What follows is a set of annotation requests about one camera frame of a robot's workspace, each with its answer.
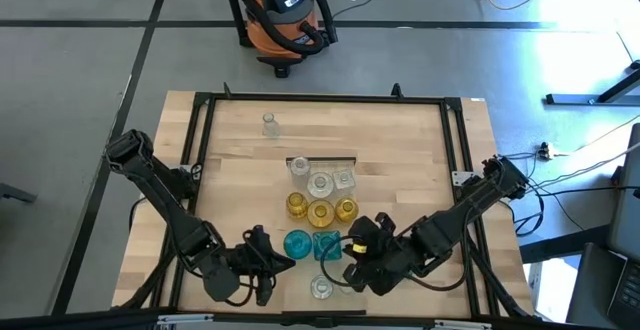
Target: black metal frame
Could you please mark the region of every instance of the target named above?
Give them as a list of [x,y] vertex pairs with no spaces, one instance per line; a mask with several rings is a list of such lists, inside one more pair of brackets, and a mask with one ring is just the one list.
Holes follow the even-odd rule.
[[[285,159],[285,162],[287,164],[289,164],[290,162],[293,161],[293,159],[295,159],[294,157],[287,157]],[[310,156],[307,157],[307,160],[309,160],[309,162],[327,162],[327,161],[342,161],[342,162],[352,162],[354,165],[356,164],[356,162],[358,161],[357,158],[353,157],[353,156],[329,156],[329,157],[324,157],[324,156]]]
[[602,94],[547,94],[547,105],[640,106],[639,95],[627,95],[640,86],[640,60],[629,65],[631,72]]
[[[439,107],[442,122],[443,137],[445,149],[447,153],[447,161],[450,173],[456,171],[456,154],[453,147],[453,137],[451,133],[451,124],[449,122],[449,111],[453,111],[456,119],[456,130],[460,137],[460,147],[463,157],[465,170],[471,171],[471,153],[469,142],[464,125],[464,117],[462,113],[462,102],[459,98],[431,98],[431,97],[405,97],[402,94],[400,86],[395,84],[390,96],[357,96],[357,95],[306,95],[306,94],[272,94],[272,93],[232,93],[227,84],[224,84],[224,92],[222,93],[196,93],[189,126],[187,128],[186,140],[182,152],[181,163],[189,162],[189,154],[193,147],[194,134],[198,122],[198,113],[203,105],[207,105],[207,115],[203,124],[203,134],[198,150],[198,158],[194,166],[203,166],[206,158],[206,152],[209,145],[210,133],[213,126],[213,115],[215,111],[215,103],[218,100],[245,100],[245,101],[312,101],[312,102],[350,102],[350,103],[393,103],[393,104],[421,104],[435,105]],[[451,178],[451,188],[454,195],[454,201],[459,198],[457,186],[454,185]],[[195,211],[197,196],[189,201],[190,212]],[[479,248],[481,249],[483,258],[489,262],[489,252],[484,233],[482,221],[474,224]],[[168,250],[169,241],[167,234],[163,243],[163,249],[160,257]],[[182,288],[182,280],[184,269],[181,264],[176,265],[176,271],[171,286],[169,296],[170,308],[177,308],[179,303],[179,294]],[[473,272],[467,274],[466,279],[467,295],[469,301],[469,309],[472,318],[482,316],[479,309],[479,298],[475,285]],[[152,294],[152,302],[150,306],[159,306],[160,297],[162,295],[162,285],[164,281],[160,281]],[[499,316],[499,307],[493,292],[489,287],[487,289],[487,297],[489,299],[490,315]],[[229,322],[259,322],[259,323],[276,323],[292,325],[297,323],[310,324],[316,327],[331,327],[337,324],[341,325],[389,325],[389,326],[427,326],[433,323],[433,319],[428,318],[385,318],[385,317],[364,317],[353,316],[353,314],[345,314],[344,312],[305,312],[304,314],[282,313],[282,314],[255,314],[255,313],[215,313],[215,321]]]
[[0,183],[0,199],[15,199],[24,203],[36,201],[37,196],[11,185]]

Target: vacuum hose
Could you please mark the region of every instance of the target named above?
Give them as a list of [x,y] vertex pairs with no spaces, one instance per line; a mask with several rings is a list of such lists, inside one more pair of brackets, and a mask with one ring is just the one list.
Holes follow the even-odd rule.
[[[327,35],[329,37],[329,42],[334,43],[337,41],[335,27],[333,26],[333,17],[331,15],[331,10],[329,9],[329,4],[327,0],[317,0],[318,6],[320,7],[320,12],[322,13],[322,18],[325,21],[325,28],[327,29]],[[283,49],[294,52],[296,54],[301,55],[314,55],[322,51],[324,48],[324,38],[322,34],[315,29],[313,26],[309,25],[306,21],[303,22],[300,26],[300,30],[307,34],[311,40],[313,40],[313,44],[304,45],[298,44],[295,41],[292,41],[282,35],[273,25],[271,19],[267,15],[267,12],[258,4],[255,0],[242,0],[246,5],[249,12],[258,20],[265,33],[273,40],[276,44],[281,46]]]

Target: black bracket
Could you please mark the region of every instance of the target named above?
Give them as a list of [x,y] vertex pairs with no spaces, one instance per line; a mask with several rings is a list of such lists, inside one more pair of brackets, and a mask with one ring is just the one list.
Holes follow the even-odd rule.
[[395,96],[397,100],[404,99],[404,95],[402,94],[402,89],[400,88],[400,84],[393,84],[393,88],[391,89],[391,96]]
[[195,97],[193,98],[193,106],[199,108],[206,104],[209,99],[211,99],[211,94],[197,92]]
[[224,94],[227,97],[227,100],[231,100],[231,89],[229,89],[229,85],[227,85],[227,82],[223,82],[222,86],[224,87]]
[[462,100],[460,98],[446,97],[444,103],[453,111],[462,111]]

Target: orange shop vacuum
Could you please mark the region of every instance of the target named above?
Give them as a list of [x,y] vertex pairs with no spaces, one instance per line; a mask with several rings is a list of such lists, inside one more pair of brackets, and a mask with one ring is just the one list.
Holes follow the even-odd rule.
[[[301,63],[338,41],[327,0],[242,0],[245,26],[238,0],[229,0],[240,45],[253,46],[271,65],[278,78],[289,76],[292,65]],[[315,3],[322,14],[324,30],[318,26]]]

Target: table leg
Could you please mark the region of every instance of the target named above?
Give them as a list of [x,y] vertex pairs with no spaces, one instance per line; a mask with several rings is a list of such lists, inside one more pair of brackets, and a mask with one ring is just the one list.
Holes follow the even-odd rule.
[[16,199],[26,203],[36,201],[35,195],[3,183],[0,183],[0,198]]
[[609,225],[579,231],[577,233],[542,240],[520,247],[522,262],[531,264],[582,252],[586,243],[606,247]]

